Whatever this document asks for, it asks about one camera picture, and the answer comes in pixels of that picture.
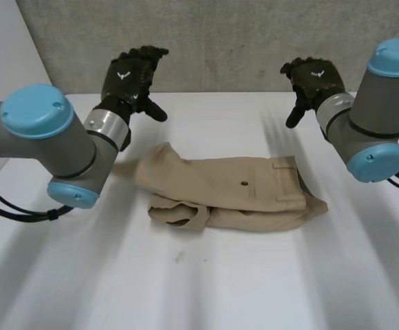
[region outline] khaki pants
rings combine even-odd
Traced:
[[[185,160],[166,143],[139,161],[135,181],[155,193],[152,219],[189,230],[289,230],[328,210],[300,187],[294,157]]]

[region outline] gray concrete wall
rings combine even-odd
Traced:
[[[357,90],[375,45],[399,36],[399,0],[17,0],[52,82],[100,91],[109,61],[170,49],[154,91],[288,91],[296,56],[338,66]]]

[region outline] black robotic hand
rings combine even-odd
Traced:
[[[328,60],[296,58],[283,65],[281,74],[285,74],[291,80],[297,96],[296,104],[285,123],[290,129],[299,123],[307,110],[317,111],[330,96],[345,93],[340,74]]]
[[[149,87],[158,61],[168,53],[164,48],[142,46],[113,59],[103,83],[102,102],[96,109],[113,111],[127,124],[133,113],[140,112],[145,112],[158,122],[164,122],[167,114],[149,98]],[[120,151],[125,150],[130,142],[131,130]]]

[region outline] robotic hand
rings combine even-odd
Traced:
[[[287,127],[314,109],[325,139],[358,181],[380,182],[399,173],[399,38],[377,46],[355,99],[328,60],[296,58],[281,73],[297,96]]]
[[[283,65],[281,74],[291,80],[297,96],[296,105],[285,123],[289,129],[296,127],[306,111],[314,109],[317,112],[327,98],[345,93],[340,74],[328,60],[296,58]]]
[[[167,114],[149,98],[149,88],[158,61],[168,53],[167,49],[143,46],[112,60],[103,83],[102,102],[95,109],[108,109],[128,125],[135,112],[145,112],[154,120],[164,122]],[[120,151],[124,151],[129,143],[130,130]]]
[[[62,211],[91,208],[118,152],[131,141],[131,115],[145,112],[160,122],[167,119],[166,113],[149,99],[149,87],[159,60],[168,53],[167,49],[144,46],[111,61],[101,102],[83,124],[72,104],[53,86],[33,85],[14,92],[0,102],[0,157],[40,161],[53,175],[48,195],[68,206]],[[38,213],[4,203],[29,215]],[[64,214],[53,211],[24,222],[56,219]],[[2,210],[0,215],[18,221],[27,218]]]

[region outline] white table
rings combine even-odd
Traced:
[[[0,330],[399,329],[399,190],[355,181],[313,113],[285,128],[292,93],[152,98],[169,120],[134,115],[131,146],[95,208],[52,223],[0,219]],[[98,102],[69,99],[81,119]],[[191,159],[295,155],[330,211],[283,233],[154,223],[149,193],[121,166],[164,141]],[[12,159],[0,192],[45,210],[55,205],[49,179],[36,162]]]

